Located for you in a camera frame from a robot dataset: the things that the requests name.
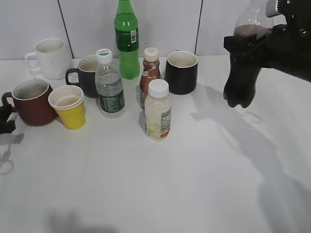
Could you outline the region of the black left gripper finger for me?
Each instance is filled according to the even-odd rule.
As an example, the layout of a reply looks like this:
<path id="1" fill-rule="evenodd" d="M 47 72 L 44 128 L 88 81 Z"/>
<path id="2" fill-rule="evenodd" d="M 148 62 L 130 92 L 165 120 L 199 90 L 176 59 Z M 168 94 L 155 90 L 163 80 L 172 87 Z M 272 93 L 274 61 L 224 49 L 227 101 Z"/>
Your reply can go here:
<path id="1" fill-rule="evenodd" d="M 0 134 L 12 133 L 16 129 L 15 121 L 8 120 L 12 112 L 11 104 L 0 107 Z"/>

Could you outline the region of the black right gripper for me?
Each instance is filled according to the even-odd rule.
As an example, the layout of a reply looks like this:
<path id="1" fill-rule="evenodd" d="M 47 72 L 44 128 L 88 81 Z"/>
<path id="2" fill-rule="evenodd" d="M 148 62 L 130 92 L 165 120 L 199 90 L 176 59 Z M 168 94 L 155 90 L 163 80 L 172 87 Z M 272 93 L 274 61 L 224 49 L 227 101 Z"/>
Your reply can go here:
<path id="1" fill-rule="evenodd" d="M 281 12 L 287 24 L 274 26 L 272 33 L 257 45 L 256 34 L 224 37 L 224 48 L 230 53 L 230 60 L 256 61 L 260 67 L 284 73 L 310 73 L 311 2 L 283 0 Z"/>

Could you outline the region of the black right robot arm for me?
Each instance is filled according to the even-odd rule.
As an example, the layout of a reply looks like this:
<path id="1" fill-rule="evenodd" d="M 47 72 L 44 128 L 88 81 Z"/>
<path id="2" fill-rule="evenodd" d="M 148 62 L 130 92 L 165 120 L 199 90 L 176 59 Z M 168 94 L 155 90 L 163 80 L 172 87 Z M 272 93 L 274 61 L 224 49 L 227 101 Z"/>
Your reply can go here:
<path id="1" fill-rule="evenodd" d="M 271 29 L 254 26 L 256 34 L 226 36 L 224 48 L 233 58 L 233 66 L 242 68 L 234 78 L 255 82 L 250 71 L 272 68 L 311 80 L 311 2 L 309 0 L 269 0 L 266 17 L 284 15 L 286 24 Z"/>

